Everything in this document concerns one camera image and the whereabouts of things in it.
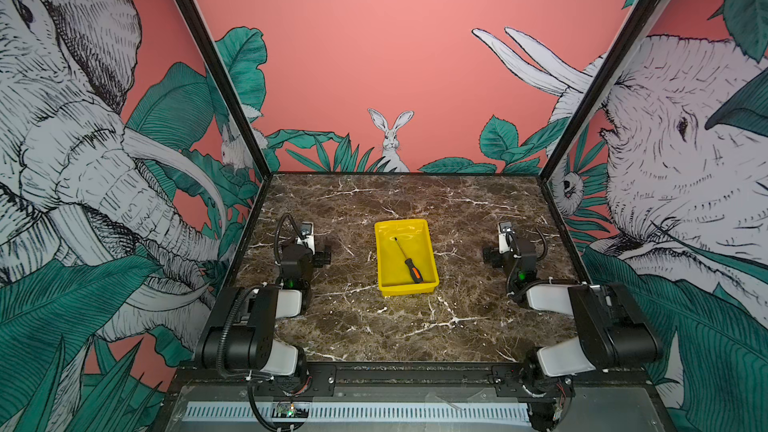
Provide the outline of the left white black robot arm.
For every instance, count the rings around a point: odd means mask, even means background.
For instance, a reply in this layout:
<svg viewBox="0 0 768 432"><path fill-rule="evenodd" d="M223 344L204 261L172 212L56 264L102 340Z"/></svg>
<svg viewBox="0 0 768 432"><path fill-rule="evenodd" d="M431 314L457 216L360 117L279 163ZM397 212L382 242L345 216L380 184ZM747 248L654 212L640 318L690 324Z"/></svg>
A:
<svg viewBox="0 0 768 432"><path fill-rule="evenodd" d="M314 272L331 263L331 250L316 249L313 223L297 223L285 213L275 229L273 253L274 283L221 290L194 350L196 367L223 378L308 377L305 352L279 341L276 323L307 311Z"/></svg>

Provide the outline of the orange black handled screwdriver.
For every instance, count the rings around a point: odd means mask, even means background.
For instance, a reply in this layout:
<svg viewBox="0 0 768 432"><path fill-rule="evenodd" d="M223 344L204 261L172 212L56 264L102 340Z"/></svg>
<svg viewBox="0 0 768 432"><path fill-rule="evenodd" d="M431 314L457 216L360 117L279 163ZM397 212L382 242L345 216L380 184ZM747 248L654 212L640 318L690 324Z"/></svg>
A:
<svg viewBox="0 0 768 432"><path fill-rule="evenodd" d="M421 284L424 282L423 275L421 274L420 270L416 267L414 264L412 258L406 253L405 249L403 248L400 240L397 237L394 237L393 240L398 246L398 249L402 253L404 257L404 263L409 271L410 277L416 284Z"/></svg>

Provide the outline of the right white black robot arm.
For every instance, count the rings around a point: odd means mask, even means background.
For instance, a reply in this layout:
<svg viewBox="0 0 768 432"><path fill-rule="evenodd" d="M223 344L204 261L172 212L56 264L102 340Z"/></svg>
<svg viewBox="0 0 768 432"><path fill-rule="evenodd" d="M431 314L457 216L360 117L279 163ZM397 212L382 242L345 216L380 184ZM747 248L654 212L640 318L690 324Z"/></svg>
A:
<svg viewBox="0 0 768 432"><path fill-rule="evenodd" d="M565 379L577 374L637 367L661 358L661 339L626 286L540 279L536 265L545 256L510 230L499 234L497 246L482 250L483 262L505 274L506 294L516 305L574 320L575 337L527 353L518 375L527 394L563 393Z"/></svg>

